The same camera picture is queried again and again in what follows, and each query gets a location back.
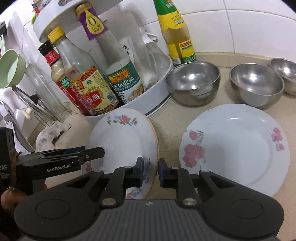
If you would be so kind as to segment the white gold-rimmed floral plate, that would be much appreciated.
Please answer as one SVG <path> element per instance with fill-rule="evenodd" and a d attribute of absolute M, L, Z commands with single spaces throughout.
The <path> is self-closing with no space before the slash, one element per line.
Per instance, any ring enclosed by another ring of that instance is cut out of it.
<path fill-rule="evenodd" d="M 105 155 L 82 165 L 82 174 L 95 169 L 112 173 L 116 168 L 134 166 L 144 159 L 144 177 L 140 188 L 126 190 L 128 199 L 145 199 L 154 182 L 159 160 L 159 144 L 149 119 L 133 108 L 118 108 L 106 114 L 92 130 L 86 149 L 102 147 Z"/>

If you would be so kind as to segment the green plastic ladle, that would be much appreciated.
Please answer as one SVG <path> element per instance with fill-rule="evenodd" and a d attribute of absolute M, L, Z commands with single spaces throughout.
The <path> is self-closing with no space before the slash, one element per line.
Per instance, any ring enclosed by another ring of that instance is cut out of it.
<path fill-rule="evenodd" d="M 16 86 L 22 80 L 26 61 L 14 49 L 9 49 L 1 57 L 1 89 Z"/>

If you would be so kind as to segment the glass pot lid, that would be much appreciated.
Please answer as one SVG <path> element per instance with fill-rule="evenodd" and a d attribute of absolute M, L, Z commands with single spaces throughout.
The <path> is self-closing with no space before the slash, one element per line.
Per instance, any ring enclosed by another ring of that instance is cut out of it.
<path fill-rule="evenodd" d="M 20 88 L 13 86 L 13 92 L 17 97 L 30 109 L 34 111 L 42 120 L 51 120 L 53 122 L 58 121 L 53 112 L 46 107 L 44 102 L 36 95 L 29 95 Z"/>

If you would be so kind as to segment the white rotating condiment rack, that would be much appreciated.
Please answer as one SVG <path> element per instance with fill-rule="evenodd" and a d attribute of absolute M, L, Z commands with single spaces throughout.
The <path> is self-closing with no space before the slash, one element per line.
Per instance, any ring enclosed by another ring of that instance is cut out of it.
<path fill-rule="evenodd" d="M 121 18 L 118 40 L 89 1 L 49 1 L 33 27 L 41 42 L 57 48 L 68 86 L 98 115 L 121 106 L 151 115 L 169 100 L 164 79 L 172 61 L 153 41 L 144 43 L 132 15 Z"/>

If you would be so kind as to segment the yellow label vinegar bottle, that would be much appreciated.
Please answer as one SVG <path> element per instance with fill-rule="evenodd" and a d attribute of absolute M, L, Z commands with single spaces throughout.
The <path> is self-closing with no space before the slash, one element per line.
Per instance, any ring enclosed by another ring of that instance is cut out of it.
<path fill-rule="evenodd" d="M 105 114 L 122 106 L 122 101 L 93 57 L 74 45 L 61 27 L 52 30 L 48 39 L 60 54 L 70 86 L 74 87 L 98 114 Z"/>

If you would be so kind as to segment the green cap yellow sauce bottle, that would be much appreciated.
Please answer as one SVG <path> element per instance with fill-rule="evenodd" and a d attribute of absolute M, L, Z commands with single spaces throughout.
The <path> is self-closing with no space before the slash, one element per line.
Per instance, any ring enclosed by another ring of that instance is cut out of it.
<path fill-rule="evenodd" d="M 162 36 L 175 66 L 197 60 L 188 27 L 172 1 L 154 0 Z"/>

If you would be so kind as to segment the steel bowl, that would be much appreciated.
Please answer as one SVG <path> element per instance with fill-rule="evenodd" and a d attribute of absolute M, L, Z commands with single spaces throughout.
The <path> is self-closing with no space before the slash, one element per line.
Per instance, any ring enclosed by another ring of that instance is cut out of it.
<path fill-rule="evenodd" d="M 295 96 L 296 94 L 296 63 L 283 58 L 273 58 L 270 67 L 279 74 L 285 82 L 284 92 Z"/>
<path fill-rule="evenodd" d="M 215 98 L 220 80 L 220 71 L 214 64 L 191 62 L 172 69 L 166 75 L 165 84 L 180 104 L 203 106 Z"/>
<path fill-rule="evenodd" d="M 285 83 L 270 67 L 256 63 L 242 63 L 229 71 L 231 86 L 246 104 L 266 109 L 282 97 Z"/>

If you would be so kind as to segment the purple neck fish sauce bottle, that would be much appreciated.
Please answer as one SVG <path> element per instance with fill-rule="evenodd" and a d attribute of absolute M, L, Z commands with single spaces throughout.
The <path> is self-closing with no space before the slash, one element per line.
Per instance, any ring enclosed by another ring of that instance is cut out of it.
<path fill-rule="evenodd" d="M 78 21 L 92 44 L 95 61 L 124 103 L 142 93 L 144 85 L 122 45 L 104 25 L 88 1 L 75 8 Z"/>

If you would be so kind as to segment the red label soy sauce bottle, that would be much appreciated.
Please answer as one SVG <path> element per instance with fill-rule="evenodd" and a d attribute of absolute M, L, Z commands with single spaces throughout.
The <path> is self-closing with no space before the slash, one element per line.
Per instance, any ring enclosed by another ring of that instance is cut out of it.
<path fill-rule="evenodd" d="M 58 85 L 61 91 L 68 99 L 86 115 L 92 116 L 92 107 L 88 104 L 85 98 L 71 84 L 70 80 L 65 75 L 64 66 L 60 55 L 53 48 L 50 41 L 44 42 L 39 48 L 39 52 L 44 56 L 48 65 L 51 68 L 51 78 Z"/>

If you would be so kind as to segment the grey dish cloth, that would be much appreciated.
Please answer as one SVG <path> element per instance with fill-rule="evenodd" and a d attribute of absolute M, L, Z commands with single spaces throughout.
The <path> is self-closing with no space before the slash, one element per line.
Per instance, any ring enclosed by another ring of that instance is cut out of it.
<path fill-rule="evenodd" d="M 36 139 L 36 152 L 55 149 L 53 141 L 60 136 L 62 132 L 67 132 L 71 128 L 69 123 L 58 123 L 44 128 Z"/>

